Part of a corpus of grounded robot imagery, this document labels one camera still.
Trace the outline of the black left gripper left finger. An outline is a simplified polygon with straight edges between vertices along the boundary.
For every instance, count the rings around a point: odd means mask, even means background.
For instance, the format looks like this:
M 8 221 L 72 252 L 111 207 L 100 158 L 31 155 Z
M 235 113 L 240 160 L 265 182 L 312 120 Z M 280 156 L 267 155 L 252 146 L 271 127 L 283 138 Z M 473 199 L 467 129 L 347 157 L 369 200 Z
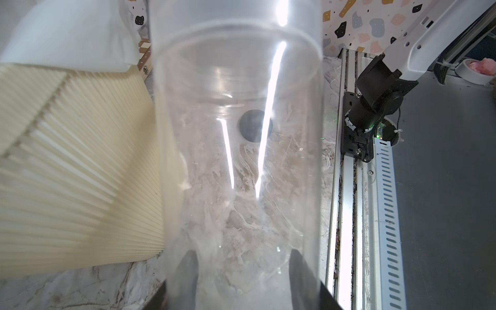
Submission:
M 198 278 L 198 255 L 189 250 L 143 309 L 196 309 Z

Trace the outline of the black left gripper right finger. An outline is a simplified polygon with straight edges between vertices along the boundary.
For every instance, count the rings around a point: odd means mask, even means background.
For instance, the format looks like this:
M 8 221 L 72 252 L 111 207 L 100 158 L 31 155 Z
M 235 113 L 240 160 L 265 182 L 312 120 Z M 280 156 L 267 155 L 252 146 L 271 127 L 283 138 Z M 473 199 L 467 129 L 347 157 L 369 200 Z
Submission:
M 289 258 L 291 302 L 294 310 L 342 310 L 323 282 L 319 282 L 297 249 Z

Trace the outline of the black round jar lid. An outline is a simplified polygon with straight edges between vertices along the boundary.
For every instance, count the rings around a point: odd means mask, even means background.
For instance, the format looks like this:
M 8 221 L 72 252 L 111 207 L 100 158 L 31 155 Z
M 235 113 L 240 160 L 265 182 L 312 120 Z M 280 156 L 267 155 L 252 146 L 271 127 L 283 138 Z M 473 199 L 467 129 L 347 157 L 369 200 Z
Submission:
M 261 142 L 264 116 L 264 111 L 253 109 L 245 112 L 239 119 L 238 130 L 248 142 Z

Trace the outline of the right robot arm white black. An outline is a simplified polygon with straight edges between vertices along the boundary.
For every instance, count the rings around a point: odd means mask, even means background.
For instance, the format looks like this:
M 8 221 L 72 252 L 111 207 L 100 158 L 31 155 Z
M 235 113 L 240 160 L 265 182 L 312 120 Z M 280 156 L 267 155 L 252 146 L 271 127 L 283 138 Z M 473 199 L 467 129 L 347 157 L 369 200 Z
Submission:
M 341 153 L 370 162 L 373 138 L 428 67 L 495 1 L 433 1 L 420 17 L 356 79 L 344 95 Z

